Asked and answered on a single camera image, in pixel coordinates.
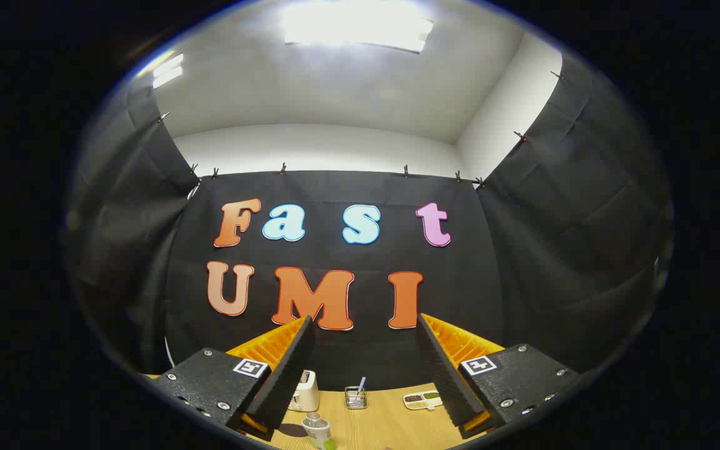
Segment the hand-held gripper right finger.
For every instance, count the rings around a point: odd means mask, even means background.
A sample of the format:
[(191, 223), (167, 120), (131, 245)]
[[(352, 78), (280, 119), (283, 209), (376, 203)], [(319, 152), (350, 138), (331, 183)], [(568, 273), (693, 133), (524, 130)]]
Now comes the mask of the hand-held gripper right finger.
[(464, 439), (543, 413), (580, 377), (530, 344), (503, 347), (428, 314), (418, 316), (416, 340)]

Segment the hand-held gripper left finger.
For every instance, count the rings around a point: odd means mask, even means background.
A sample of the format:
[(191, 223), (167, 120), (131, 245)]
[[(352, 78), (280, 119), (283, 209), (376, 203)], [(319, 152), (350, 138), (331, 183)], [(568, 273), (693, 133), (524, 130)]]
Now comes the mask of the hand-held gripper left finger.
[(314, 347), (311, 316), (231, 351), (205, 347), (151, 379), (160, 395), (219, 428), (269, 441), (282, 424)]

